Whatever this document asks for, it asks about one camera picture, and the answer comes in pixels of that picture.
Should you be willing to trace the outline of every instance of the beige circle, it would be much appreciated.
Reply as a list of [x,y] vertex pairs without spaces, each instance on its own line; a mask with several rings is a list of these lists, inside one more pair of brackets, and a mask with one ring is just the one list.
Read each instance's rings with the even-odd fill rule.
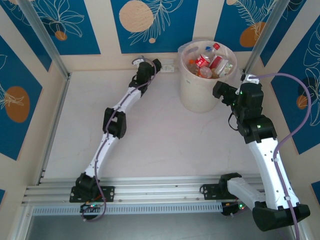
[[226,4],[228,5],[233,5],[237,2],[238,0],[226,0]]
[[154,44],[156,42],[156,39],[154,39],[153,37],[149,39],[149,43]]
[[18,5],[17,0],[8,0],[10,3],[14,4],[14,5]]
[[138,33],[150,28],[154,22],[151,9],[142,1],[128,1],[119,12],[122,26],[129,32]]

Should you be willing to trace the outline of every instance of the white table surface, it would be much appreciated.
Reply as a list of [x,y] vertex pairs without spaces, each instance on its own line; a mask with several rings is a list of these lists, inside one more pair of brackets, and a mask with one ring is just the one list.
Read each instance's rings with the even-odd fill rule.
[[[72,74],[44,178],[80,176],[101,141],[105,109],[118,103],[135,73]],[[157,74],[126,114],[126,134],[106,160],[102,177],[259,173],[243,137],[228,125],[230,107],[219,102],[207,113],[187,110],[179,99],[179,80],[178,72]]]

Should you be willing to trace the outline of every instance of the bucket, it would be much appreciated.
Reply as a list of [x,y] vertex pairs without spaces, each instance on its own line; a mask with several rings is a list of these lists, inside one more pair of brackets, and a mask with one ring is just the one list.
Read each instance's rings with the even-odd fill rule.
[[191,41],[179,47],[178,66],[180,70],[180,100],[183,106],[194,113],[211,111],[219,102],[213,96],[213,88],[217,81],[227,82],[234,79],[237,73],[237,59],[235,54],[225,45],[217,42],[220,48],[216,54],[226,57],[233,65],[229,73],[221,78],[202,78],[189,72],[187,64],[190,59],[195,60],[207,47],[212,47],[215,41]]

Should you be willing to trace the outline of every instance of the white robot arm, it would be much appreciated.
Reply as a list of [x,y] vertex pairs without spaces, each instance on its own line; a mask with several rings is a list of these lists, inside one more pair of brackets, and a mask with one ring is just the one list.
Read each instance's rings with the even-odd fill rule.
[[[293,224],[289,201],[298,222],[308,217],[310,210],[307,205],[299,202],[294,193],[280,154],[277,153],[274,158],[274,150],[278,145],[277,134],[272,121],[262,115],[264,94],[259,79],[253,77],[251,74],[247,75],[239,89],[218,81],[213,88],[213,95],[218,99],[223,96],[222,102],[231,106],[232,114],[237,120],[237,131],[243,136],[258,165],[264,193],[247,184],[238,173],[221,176],[219,188],[243,201],[252,210],[259,229],[268,231]],[[285,194],[275,162],[288,195]]]
[[[129,87],[123,98],[116,104],[112,109],[117,112],[127,113],[131,107],[141,98],[142,92],[135,90],[135,87]],[[87,176],[93,178],[95,176],[95,161],[97,161],[97,175],[100,177],[101,170],[103,169],[104,160],[108,158],[109,153],[112,151],[114,146],[118,143],[119,138],[113,134],[104,133],[98,149],[96,150],[92,161],[89,166],[85,169]]]
[[138,71],[133,76],[124,97],[113,108],[108,107],[104,112],[101,142],[89,166],[75,181],[75,186],[71,189],[70,203],[95,201],[102,193],[105,196],[110,196],[110,202],[113,201],[112,196],[115,188],[113,186],[102,186],[99,189],[97,183],[103,169],[103,163],[106,162],[114,146],[126,133],[126,113],[147,91],[151,80],[161,69],[161,63],[158,59],[153,60],[152,65],[146,61],[138,63]]

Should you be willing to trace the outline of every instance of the red label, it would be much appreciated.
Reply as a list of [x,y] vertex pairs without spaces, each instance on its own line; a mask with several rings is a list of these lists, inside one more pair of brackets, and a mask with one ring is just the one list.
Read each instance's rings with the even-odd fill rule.
[[208,61],[208,59],[206,59],[206,56],[201,54],[196,60],[195,60],[195,64],[199,67],[207,67],[210,62]]
[[219,63],[221,62],[222,57],[221,56],[216,56],[216,58],[213,60],[213,62],[210,65],[210,69],[215,69],[218,67]]

